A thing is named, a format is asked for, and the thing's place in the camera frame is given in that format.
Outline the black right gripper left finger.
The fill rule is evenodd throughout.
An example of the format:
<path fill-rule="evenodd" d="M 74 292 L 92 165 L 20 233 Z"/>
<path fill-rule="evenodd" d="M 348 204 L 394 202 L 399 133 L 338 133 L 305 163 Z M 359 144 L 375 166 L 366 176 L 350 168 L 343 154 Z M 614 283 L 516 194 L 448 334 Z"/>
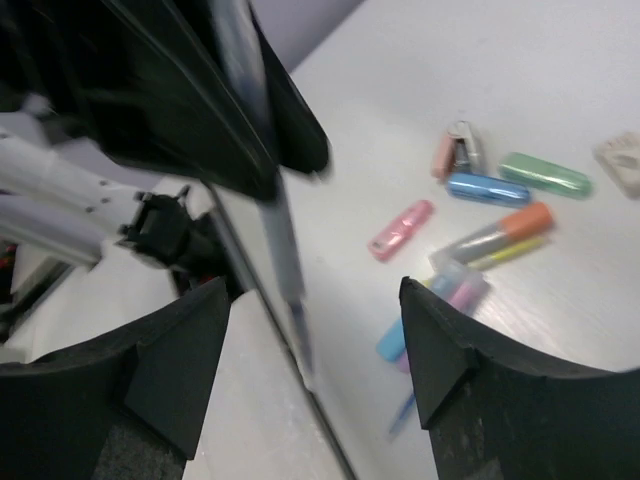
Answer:
<path fill-rule="evenodd" d="M 138 320 L 1 367 L 5 479 L 179 479 L 195 457 L 230 301 L 214 279 Z"/>

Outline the white blue pen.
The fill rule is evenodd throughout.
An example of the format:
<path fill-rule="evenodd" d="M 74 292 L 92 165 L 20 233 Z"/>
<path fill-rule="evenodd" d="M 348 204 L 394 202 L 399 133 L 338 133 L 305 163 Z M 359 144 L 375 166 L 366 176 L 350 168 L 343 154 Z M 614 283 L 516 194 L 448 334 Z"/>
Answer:
<path fill-rule="evenodd" d="M 210 3 L 223 69 L 270 156 L 270 198 L 259 203 L 280 294 L 290 311 L 296 359 L 307 379 L 313 377 L 313 352 L 303 307 L 304 281 L 288 198 L 279 170 L 279 149 L 269 102 L 266 67 L 247 1 Z"/>

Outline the yellow highlighter pen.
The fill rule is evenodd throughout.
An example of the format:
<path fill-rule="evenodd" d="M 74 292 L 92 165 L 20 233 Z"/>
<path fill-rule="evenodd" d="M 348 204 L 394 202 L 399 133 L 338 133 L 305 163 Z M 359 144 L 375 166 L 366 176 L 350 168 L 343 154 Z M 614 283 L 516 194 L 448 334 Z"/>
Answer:
<path fill-rule="evenodd" d="M 546 236 L 532 237 L 474 260 L 468 264 L 468 267 L 478 271 L 486 271 L 533 252 L 547 243 L 548 238 Z"/>

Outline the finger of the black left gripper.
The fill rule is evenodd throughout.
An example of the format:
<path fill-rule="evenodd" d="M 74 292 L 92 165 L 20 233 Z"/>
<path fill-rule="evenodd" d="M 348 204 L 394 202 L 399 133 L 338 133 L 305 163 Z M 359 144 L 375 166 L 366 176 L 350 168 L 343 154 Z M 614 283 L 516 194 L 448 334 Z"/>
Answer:
<path fill-rule="evenodd" d="M 51 34 L 75 113 L 114 159 L 258 200 L 264 142 L 215 52 L 174 1 L 52 1 Z"/>
<path fill-rule="evenodd" d="M 296 173 L 322 175 L 331 167 L 331 145 L 315 114 L 266 39 L 257 15 L 249 10 L 264 67 L 270 125 L 274 136 L 261 133 L 265 143 L 259 147 L 259 172 L 267 180 L 276 169 L 285 167 Z"/>

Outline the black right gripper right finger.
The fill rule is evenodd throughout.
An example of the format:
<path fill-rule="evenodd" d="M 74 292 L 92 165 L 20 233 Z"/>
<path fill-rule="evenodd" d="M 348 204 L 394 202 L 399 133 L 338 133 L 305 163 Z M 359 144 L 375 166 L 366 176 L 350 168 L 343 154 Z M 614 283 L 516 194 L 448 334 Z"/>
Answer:
<path fill-rule="evenodd" d="M 526 346 L 418 281 L 399 301 L 421 427 L 442 479 L 635 479 L 639 373 Z"/>

